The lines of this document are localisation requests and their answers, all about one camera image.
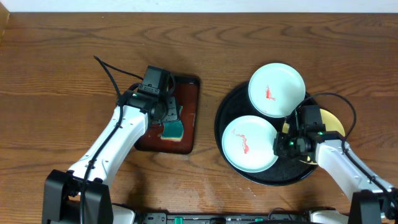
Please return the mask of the green yellow sponge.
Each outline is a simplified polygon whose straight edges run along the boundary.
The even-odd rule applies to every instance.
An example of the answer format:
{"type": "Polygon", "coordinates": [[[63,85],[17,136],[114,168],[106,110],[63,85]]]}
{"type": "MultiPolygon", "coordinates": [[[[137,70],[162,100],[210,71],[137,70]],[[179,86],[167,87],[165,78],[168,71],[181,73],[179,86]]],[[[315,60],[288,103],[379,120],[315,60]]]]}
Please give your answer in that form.
{"type": "Polygon", "coordinates": [[[164,123],[163,133],[160,135],[164,141],[181,141],[184,134],[182,120],[164,123]]]}

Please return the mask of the yellow plate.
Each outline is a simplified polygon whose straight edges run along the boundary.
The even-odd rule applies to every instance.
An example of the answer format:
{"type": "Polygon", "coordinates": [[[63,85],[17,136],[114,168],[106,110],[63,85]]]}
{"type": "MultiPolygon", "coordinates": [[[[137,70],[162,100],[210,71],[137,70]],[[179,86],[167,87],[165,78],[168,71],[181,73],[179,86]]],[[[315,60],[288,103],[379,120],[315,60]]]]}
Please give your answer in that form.
{"type": "Polygon", "coordinates": [[[287,119],[287,121],[284,123],[282,131],[283,133],[292,135],[292,136],[300,136],[300,137],[305,137],[308,138],[310,140],[311,143],[311,149],[309,150],[309,156],[306,159],[297,159],[300,162],[304,162],[306,164],[311,164],[311,165],[315,165],[317,164],[317,162],[315,161],[315,138],[317,136],[320,136],[322,134],[324,134],[325,132],[337,132],[340,135],[344,136],[345,135],[345,131],[343,128],[343,125],[341,124],[341,122],[339,121],[339,119],[333,115],[331,112],[321,109],[320,108],[320,112],[321,112],[321,116],[322,116],[322,121],[326,126],[326,131],[323,132],[318,132],[318,133],[308,133],[307,135],[301,135],[298,131],[298,121],[297,121],[297,111],[293,113],[293,115],[287,119]]]}

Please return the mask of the light blue plate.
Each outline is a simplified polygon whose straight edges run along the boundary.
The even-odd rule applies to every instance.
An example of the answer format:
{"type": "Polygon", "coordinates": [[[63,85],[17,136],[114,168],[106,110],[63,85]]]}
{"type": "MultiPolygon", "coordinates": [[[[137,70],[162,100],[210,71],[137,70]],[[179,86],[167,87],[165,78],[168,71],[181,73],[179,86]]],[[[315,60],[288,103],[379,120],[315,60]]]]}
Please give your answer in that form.
{"type": "Polygon", "coordinates": [[[248,173],[262,172],[278,159],[273,151],[276,134],[275,127],[264,118],[241,116],[225,128],[221,149],[234,168],[248,173]]]}
{"type": "Polygon", "coordinates": [[[290,115],[304,100],[305,92],[302,76],[284,63],[269,63],[257,69],[248,85],[253,107],[271,118],[290,115]]]}

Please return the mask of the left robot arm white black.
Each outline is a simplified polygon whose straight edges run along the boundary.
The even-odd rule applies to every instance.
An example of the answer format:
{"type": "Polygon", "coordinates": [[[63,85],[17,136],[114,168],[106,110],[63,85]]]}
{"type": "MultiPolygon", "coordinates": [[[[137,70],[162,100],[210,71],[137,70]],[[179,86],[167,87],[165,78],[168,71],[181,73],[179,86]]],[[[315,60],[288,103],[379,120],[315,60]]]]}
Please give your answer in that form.
{"type": "Polygon", "coordinates": [[[174,96],[125,91],[108,125],[84,156],[68,171],[54,169],[46,178],[42,223],[134,223],[133,210],[112,203],[110,186],[149,126],[179,115],[174,96]]]}

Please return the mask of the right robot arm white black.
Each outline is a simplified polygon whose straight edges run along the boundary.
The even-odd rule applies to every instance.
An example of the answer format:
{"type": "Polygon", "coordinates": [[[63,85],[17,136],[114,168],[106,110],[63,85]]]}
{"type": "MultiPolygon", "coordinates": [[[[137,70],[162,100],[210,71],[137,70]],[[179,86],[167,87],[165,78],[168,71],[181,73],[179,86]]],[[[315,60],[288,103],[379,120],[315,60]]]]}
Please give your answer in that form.
{"type": "Polygon", "coordinates": [[[274,154],[309,159],[324,169],[351,202],[348,215],[319,210],[310,212],[312,223],[397,223],[397,187],[380,178],[351,150],[337,131],[293,136],[277,133],[274,154]]]}

